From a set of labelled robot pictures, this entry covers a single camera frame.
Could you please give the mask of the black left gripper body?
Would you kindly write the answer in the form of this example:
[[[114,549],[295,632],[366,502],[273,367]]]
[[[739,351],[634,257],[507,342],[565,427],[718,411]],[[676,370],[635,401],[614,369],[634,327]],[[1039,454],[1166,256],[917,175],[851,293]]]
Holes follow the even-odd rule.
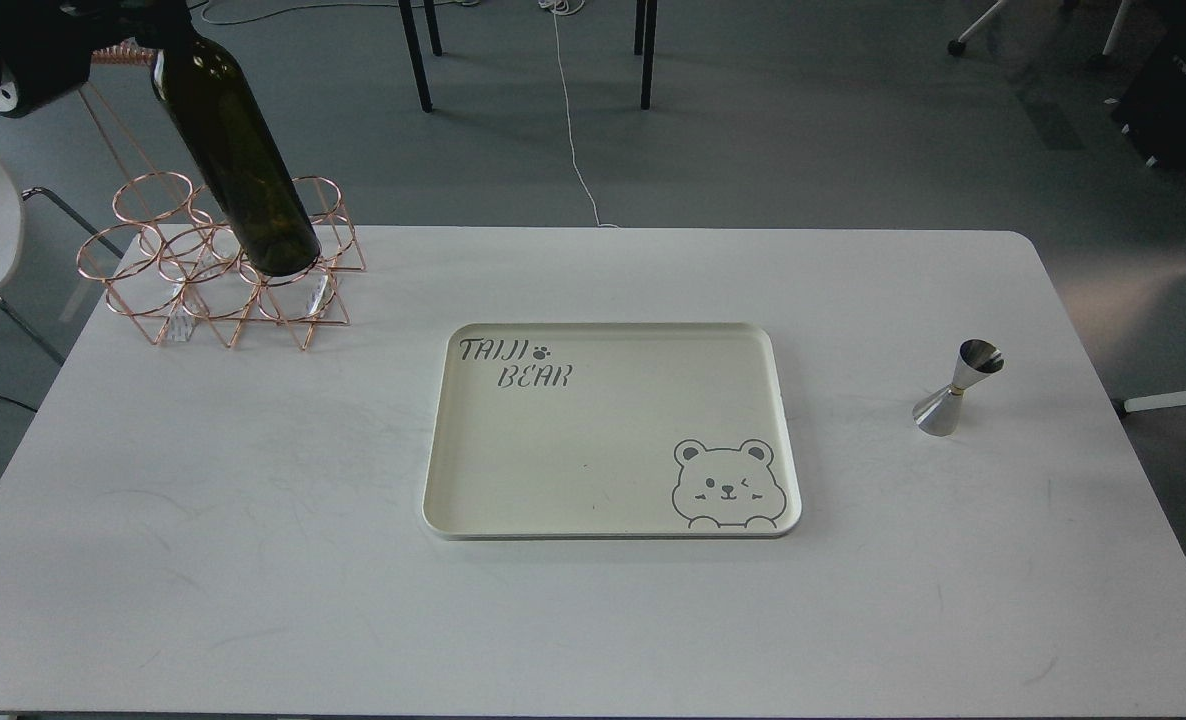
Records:
[[[148,65],[167,1],[0,1],[0,115],[25,117],[96,64]]]

